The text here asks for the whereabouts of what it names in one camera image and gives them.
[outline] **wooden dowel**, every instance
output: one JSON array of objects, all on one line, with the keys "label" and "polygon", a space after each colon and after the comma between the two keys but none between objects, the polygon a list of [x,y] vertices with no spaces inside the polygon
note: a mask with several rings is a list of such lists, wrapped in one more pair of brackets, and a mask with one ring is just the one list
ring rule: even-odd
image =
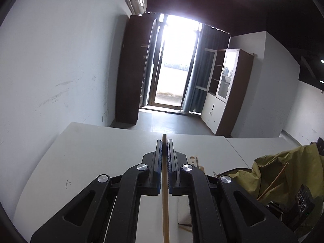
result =
[{"label": "wooden dowel", "polygon": [[170,243],[169,235],[169,187],[167,181],[167,146],[166,134],[162,140],[162,221],[163,221],[163,242]]},{"label": "wooden dowel", "polygon": [[286,167],[288,166],[288,163],[285,164],[285,166],[282,168],[282,170],[280,171],[280,173],[277,175],[277,177],[273,180],[273,182],[269,185],[269,187],[262,193],[262,195],[260,195],[258,197],[258,201],[260,201],[267,192],[269,192],[269,190],[271,189],[271,187],[273,186],[273,184],[278,180],[278,178],[281,176],[281,174],[285,171]]}]

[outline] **glass cabinet door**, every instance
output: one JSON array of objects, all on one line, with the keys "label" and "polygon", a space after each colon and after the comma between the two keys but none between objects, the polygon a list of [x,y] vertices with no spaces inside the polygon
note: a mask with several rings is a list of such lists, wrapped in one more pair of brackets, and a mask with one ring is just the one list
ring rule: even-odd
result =
[{"label": "glass cabinet door", "polygon": [[201,90],[208,91],[210,81],[212,80],[212,73],[216,61],[217,50],[205,48],[201,63],[200,69],[197,77],[197,86],[200,87]]},{"label": "glass cabinet door", "polygon": [[219,80],[216,96],[222,101],[227,101],[231,91],[233,77],[236,69],[239,51],[237,49],[227,49],[223,64],[222,74]]}]

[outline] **glass door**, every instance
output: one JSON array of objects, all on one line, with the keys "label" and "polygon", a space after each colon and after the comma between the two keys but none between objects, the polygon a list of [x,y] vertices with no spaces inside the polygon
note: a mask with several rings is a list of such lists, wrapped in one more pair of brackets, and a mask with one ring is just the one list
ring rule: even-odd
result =
[{"label": "glass door", "polygon": [[197,47],[199,22],[168,15],[161,39],[151,105],[180,109]]},{"label": "glass door", "polygon": [[237,49],[227,49],[223,64],[223,70],[219,79],[216,97],[227,102],[231,92],[235,69],[238,61],[239,51]]}]

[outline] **white table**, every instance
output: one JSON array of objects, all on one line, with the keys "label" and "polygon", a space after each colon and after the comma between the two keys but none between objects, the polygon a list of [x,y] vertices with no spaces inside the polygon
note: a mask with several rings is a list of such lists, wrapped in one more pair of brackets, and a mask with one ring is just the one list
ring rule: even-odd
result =
[{"label": "white table", "polygon": [[[213,175],[246,167],[223,136],[168,134],[174,149],[198,155],[205,173]],[[155,151],[161,133],[71,123],[56,139],[29,178],[13,223],[29,242],[33,233],[100,174],[123,174]],[[169,197],[170,242],[190,242],[192,234],[177,225],[177,197]],[[162,197],[142,196],[137,242],[163,242]]]},{"label": "white table", "polygon": [[256,158],[264,155],[274,155],[296,148],[284,138],[256,138],[256,139],[227,139],[236,152],[251,168]]}]

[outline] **doorway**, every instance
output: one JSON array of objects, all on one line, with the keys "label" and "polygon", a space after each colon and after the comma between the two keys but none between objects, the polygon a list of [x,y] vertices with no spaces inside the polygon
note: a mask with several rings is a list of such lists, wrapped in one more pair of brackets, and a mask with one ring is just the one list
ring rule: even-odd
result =
[{"label": "doorway", "polygon": [[181,109],[201,27],[195,20],[160,14],[150,105]]}]

